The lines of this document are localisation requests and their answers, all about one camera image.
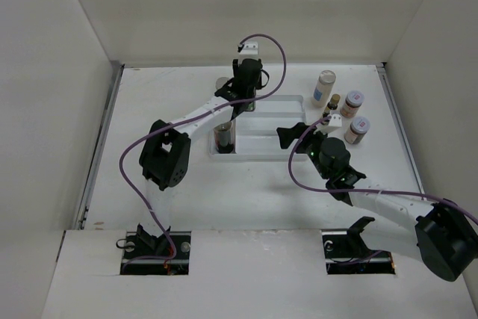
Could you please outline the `glass bottle black cap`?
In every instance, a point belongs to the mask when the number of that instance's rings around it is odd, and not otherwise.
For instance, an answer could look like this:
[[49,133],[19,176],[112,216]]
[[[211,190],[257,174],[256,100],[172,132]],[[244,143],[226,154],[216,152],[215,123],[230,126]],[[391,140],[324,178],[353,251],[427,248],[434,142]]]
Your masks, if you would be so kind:
[[218,153],[228,154],[235,149],[234,123],[227,122],[214,128],[214,143]]

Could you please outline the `yellow cap sauce bottle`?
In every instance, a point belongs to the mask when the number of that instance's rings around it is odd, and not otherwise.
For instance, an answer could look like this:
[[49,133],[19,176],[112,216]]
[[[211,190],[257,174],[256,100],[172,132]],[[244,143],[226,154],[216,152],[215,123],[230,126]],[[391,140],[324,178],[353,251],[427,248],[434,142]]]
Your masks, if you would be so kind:
[[256,89],[254,88],[252,93],[251,93],[251,96],[250,96],[250,99],[252,100],[251,102],[248,103],[245,111],[247,112],[252,112],[255,110],[255,98],[256,98],[256,95],[257,95],[257,91]]

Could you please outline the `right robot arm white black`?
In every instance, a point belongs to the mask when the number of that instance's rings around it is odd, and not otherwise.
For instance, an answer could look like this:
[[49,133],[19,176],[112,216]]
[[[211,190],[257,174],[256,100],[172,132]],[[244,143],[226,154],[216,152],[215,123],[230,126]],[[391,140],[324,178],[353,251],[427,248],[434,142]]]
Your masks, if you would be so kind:
[[383,252],[399,253],[421,261],[445,281],[456,281],[477,259],[475,216],[449,199],[374,184],[350,165],[344,142],[318,126],[278,127],[280,147],[307,155],[326,182],[322,193],[371,213],[345,229],[339,241],[325,241],[329,258],[343,256],[345,265],[354,265]]

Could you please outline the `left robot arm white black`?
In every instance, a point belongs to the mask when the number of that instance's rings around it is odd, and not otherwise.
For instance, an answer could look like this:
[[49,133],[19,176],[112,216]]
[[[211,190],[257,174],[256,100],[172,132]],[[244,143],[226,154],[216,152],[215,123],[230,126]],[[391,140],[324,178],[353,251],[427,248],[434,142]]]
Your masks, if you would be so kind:
[[259,59],[233,61],[233,76],[211,100],[175,123],[157,120],[152,124],[139,158],[146,180],[146,207],[149,217],[141,220],[134,238],[134,249],[151,258],[169,258],[176,253],[170,237],[172,188],[185,177],[190,148],[203,135],[222,125],[231,125],[248,111],[256,91],[264,87],[265,74]]

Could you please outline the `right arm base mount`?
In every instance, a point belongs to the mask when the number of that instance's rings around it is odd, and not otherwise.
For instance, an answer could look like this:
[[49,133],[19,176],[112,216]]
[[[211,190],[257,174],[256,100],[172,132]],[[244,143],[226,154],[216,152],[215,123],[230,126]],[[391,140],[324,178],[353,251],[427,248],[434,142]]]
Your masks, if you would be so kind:
[[389,252],[368,249],[361,238],[346,230],[323,231],[322,242],[329,275],[395,274]]

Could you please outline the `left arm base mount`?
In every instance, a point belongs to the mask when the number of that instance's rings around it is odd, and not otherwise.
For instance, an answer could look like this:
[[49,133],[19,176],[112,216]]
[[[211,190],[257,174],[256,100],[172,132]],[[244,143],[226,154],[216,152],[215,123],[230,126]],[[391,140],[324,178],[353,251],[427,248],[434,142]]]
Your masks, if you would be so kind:
[[150,235],[141,225],[115,243],[122,251],[120,275],[183,276],[189,273],[191,232]]

